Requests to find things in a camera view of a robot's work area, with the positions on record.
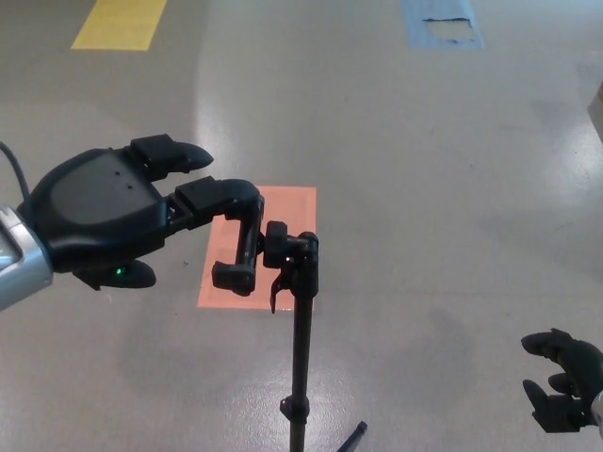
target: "black cable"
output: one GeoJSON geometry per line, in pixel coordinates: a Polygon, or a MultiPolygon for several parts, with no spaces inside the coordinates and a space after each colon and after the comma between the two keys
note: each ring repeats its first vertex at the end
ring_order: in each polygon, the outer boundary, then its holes
{"type": "Polygon", "coordinates": [[[31,195],[29,194],[29,188],[27,187],[27,181],[25,180],[25,175],[23,174],[23,170],[21,169],[21,165],[19,165],[19,161],[15,154],[8,148],[6,144],[0,141],[0,151],[4,153],[7,157],[10,165],[12,166],[12,170],[15,172],[17,176],[17,181],[19,181],[19,188],[21,189],[21,194],[23,195],[23,206],[24,206],[24,220],[27,223],[27,226],[30,228],[34,227],[34,208],[31,203],[31,195]]]}

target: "orange floor mark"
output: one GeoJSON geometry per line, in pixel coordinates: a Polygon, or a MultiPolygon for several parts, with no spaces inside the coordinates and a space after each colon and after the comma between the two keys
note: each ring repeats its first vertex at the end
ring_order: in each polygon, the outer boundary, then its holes
{"type": "MultiPolygon", "coordinates": [[[[266,204],[262,231],[266,232],[266,223],[270,220],[284,221],[290,235],[304,231],[315,232],[317,228],[317,190],[314,187],[298,186],[260,186],[258,187],[266,204]]],[[[231,264],[235,261],[238,221],[226,221],[224,217],[215,218],[211,225],[207,254],[205,255],[204,274],[197,306],[219,309],[270,309],[270,286],[278,276],[279,270],[264,268],[262,256],[259,256],[255,291],[248,297],[239,297],[227,290],[215,288],[211,282],[211,268],[214,262],[231,264]]],[[[276,309],[293,309],[293,297],[290,292],[279,293],[276,309]]]]}

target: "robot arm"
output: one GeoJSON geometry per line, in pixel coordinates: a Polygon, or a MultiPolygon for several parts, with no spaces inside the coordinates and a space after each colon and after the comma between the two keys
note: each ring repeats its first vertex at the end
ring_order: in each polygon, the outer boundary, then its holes
{"type": "Polygon", "coordinates": [[[149,287],[155,274],[137,259],[218,215],[239,220],[240,229],[236,261],[214,265],[214,285],[249,295],[262,246],[264,199],[257,188],[204,177],[164,197],[153,186],[170,172],[212,161],[205,150],[167,135],[138,138],[52,169],[31,193],[27,221],[23,204],[16,211],[0,205],[0,310],[50,285],[53,273],[73,273],[95,290],[149,287]]]}
{"type": "Polygon", "coordinates": [[[577,432],[599,426],[603,438],[603,354],[588,342],[567,332],[551,330],[522,339],[524,349],[558,364],[563,373],[548,379],[560,393],[547,395],[535,382],[524,380],[524,389],[534,408],[532,416],[547,433],[577,432]]]}

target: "blue floor marking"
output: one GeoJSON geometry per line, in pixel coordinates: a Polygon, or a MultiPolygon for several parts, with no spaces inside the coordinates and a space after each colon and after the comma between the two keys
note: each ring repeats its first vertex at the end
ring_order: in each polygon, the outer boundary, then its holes
{"type": "Polygon", "coordinates": [[[400,0],[408,44],[416,48],[483,49],[483,36],[469,0],[400,0]],[[429,22],[467,20],[473,40],[445,40],[434,36],[429,22]]]}

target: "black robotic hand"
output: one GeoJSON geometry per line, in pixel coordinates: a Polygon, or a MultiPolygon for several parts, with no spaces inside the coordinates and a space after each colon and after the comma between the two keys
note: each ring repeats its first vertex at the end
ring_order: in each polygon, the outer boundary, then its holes
{"type": "Polygon", "coordinates": [[[560,395],[547,395],[535,382],[524,380],[524,389],[534,407],[532,416],[543,430],[576,432],[600,425],[593,401],[603,391],[603,353],[592,344],[555,329],[530,334],[521,343],[528,353],[544,356],[563,369],[563,373],[548,379],[560,395]]]}
{"type": "Polygon", "coordinates": [[[92,149],[52,169],[32,191],[28,208],[22,204],[18,210],[28,217],[53,271],[71,272],[96,290],[153,285],[155,274],[139,257],[215,216],[237,219],[236,262],[216,263],[212,277],[218,287],[249,295],[264,209],[258,189],[212,177],[178,186],[168,196],[153,186],[171,172],[187,173],[212,161],[202,148],[167,135],[133,139],[121,149],[92,149]]]}

